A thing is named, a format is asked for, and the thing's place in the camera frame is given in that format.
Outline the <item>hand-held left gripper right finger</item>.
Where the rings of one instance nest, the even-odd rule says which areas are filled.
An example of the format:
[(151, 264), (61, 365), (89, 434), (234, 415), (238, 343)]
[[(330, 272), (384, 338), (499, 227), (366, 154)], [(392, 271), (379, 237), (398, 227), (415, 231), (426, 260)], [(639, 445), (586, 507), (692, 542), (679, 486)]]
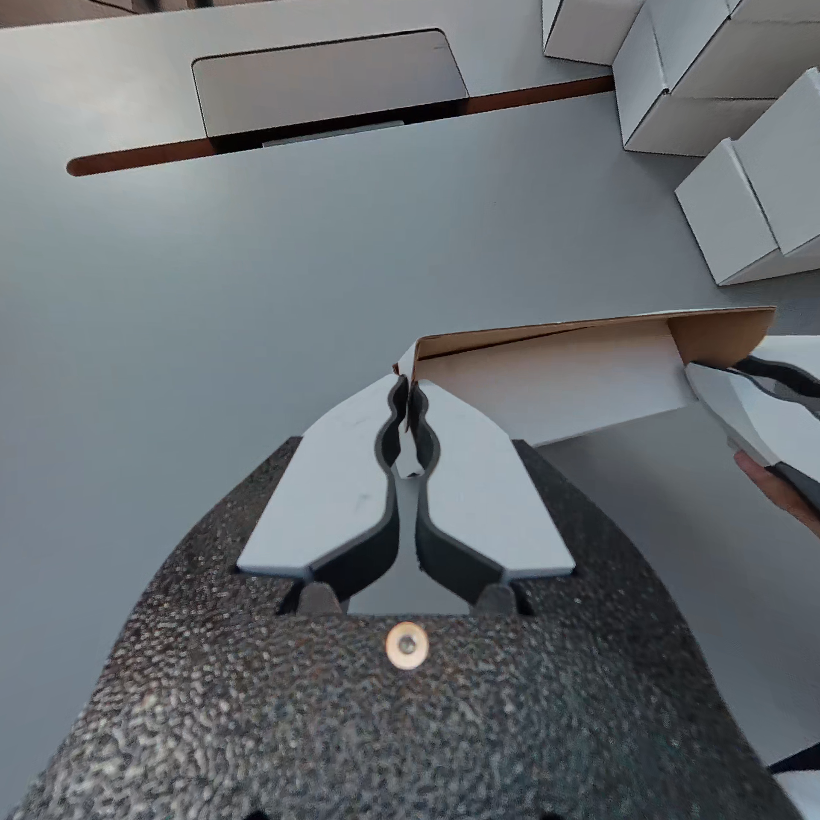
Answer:
[(504, 430), (432, 381), (413, 385), (408, 409), (423, 469), (416, 555), (429, 577), (476, 606), (489, 586), (574, 572), (576, 561)]

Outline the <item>white cardboard box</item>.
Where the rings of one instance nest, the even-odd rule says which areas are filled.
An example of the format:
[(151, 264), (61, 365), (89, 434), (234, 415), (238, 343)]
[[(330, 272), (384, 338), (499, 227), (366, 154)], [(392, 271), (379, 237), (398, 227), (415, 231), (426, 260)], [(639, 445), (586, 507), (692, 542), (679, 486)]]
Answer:
[(739, 362), (775, 315), (774, 306), (733, 307), (430, 334), (393, 370), (434, 382), (538, 447), (694, 404), (685, 366)]

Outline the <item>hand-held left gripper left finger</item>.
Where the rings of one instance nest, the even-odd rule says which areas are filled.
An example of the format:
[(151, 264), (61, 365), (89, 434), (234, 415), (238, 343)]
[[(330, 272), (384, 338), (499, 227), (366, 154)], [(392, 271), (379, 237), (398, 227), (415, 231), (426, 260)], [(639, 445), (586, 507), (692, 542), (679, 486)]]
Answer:
[(400, 452), (406, 376), (386, 375), (303, 434), (237, 560), (249, 575), (321, 582), (348, 600), (398, 555), (392, 466)]

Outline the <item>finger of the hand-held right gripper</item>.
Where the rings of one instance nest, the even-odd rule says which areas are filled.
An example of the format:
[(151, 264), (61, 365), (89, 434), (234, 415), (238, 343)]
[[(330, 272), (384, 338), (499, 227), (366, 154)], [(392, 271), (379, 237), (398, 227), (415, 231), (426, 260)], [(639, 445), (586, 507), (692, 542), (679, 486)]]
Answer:
[(768, 335), (733, 369), (767, 393), (817, 393), (819, 337)]
[(761, 389), (748, 375), (688, 364), (693, 392), (729, 438), (819, 509), (819, 422), (803, 404)]

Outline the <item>stack of white folded boxes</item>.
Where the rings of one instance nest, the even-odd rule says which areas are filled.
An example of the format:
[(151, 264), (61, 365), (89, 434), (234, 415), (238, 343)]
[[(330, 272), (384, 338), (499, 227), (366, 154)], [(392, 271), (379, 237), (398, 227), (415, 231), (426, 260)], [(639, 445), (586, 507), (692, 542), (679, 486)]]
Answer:
[(544, 55), (612, 68), (623, 148), (700, 158), (675, 194), (718, 285), (818, 269), (818, 2), (542, 2)]

